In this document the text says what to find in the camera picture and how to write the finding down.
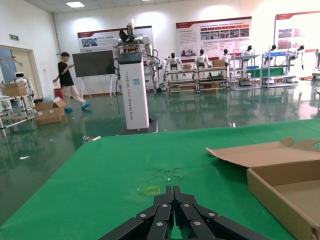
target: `ceiling light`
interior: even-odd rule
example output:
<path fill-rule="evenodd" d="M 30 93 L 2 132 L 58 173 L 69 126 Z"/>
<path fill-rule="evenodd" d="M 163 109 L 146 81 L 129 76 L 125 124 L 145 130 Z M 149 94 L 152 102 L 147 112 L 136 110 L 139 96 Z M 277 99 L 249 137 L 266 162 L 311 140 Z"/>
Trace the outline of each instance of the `ceiling light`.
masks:
<path fill-rule="evenodd" d="M 83 5 L 79 1 L 74 1 L 74 2 L 67 2 L 66 3 L 70 8 L 83 8 L 85 5 Z"/>

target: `exit sign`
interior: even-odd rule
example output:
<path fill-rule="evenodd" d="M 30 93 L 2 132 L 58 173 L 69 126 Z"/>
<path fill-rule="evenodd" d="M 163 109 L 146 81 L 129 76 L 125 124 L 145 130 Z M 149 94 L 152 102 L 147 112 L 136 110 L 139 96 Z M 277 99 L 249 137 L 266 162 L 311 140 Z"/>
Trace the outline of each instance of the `exit sign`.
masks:
<path fill-rule="evenodd" d="M 19 37 L 17 35 L 9 34 L 11 40 L 19 41 Z"/>

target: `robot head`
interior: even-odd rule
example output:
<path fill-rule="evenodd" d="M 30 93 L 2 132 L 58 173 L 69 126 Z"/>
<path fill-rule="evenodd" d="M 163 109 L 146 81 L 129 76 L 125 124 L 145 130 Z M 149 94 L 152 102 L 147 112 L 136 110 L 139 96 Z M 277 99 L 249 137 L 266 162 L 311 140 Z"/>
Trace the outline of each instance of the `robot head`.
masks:
<path fill-rule="evenodd" d="M 21 71 L 20 72 L 16 72 L 14 75 L 15 75 L 15 77 L 17 79 L 25 77 L 25 74 L 23 72 L 21 72 Z"/>

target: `table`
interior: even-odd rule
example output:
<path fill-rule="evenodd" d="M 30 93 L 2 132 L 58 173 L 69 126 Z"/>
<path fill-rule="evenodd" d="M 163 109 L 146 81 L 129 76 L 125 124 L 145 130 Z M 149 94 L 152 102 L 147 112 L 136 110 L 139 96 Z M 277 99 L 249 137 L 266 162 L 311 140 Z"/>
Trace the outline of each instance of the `table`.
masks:
<path fill-rule="evenodd" d="M 85 143 L 3 226 L 0 239 L 96 240 L 153 204 L 167 185 L 272 240 L 294 238 L 249 192 L 246 168 L 219 149 L 318 139 L 318 119 L 103 137 Z M 174 238 L 179 238 L 177 230 Z"/>

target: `display board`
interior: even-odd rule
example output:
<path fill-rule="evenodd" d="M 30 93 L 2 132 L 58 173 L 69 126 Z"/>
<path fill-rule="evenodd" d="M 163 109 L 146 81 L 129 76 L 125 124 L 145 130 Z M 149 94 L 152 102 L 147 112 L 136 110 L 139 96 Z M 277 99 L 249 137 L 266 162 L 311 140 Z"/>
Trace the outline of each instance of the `display board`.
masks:
<path fill-rule="evenodd" d="M 119 38 L 119 32 L 123 30 L 127 33 L 126 28 L 99 30 L 99 31 L 87 31 L 78 33 L 78 43 L 81 53 L 109 51 L 113 49 L 111 45 L 112 39 Z M 152 33 L 152 26 L 138 26 L 133 29 L 134 36 L 148 36 L 150 42 L 154 44 L 154 38 Z"/>
<path fill-rule="evenodd" d="M 176 24 L 177 56 L 194 60 L 203 49 L 209 58 L 223 54 L 242 53 L 250 45 L 252 17 L 239 17 L 207 21 L 179 22 Z"/>
<path fill-rule="evenodd" d="M 294 51 L 304 45 L 304 70 L 296 66 L 297 77 L 311 76 L 316 65 L 316 49 L 320 48 L 319 32 L 315 25 L 320 19 L 320 11 L 279 14 L 275 17 L 274 44 L 281 51 Z"/>
<path fill-rule="evenodd" d="M 114 74 L 112 51 L 85 52 L 73 54 L 77 78 Z"/>

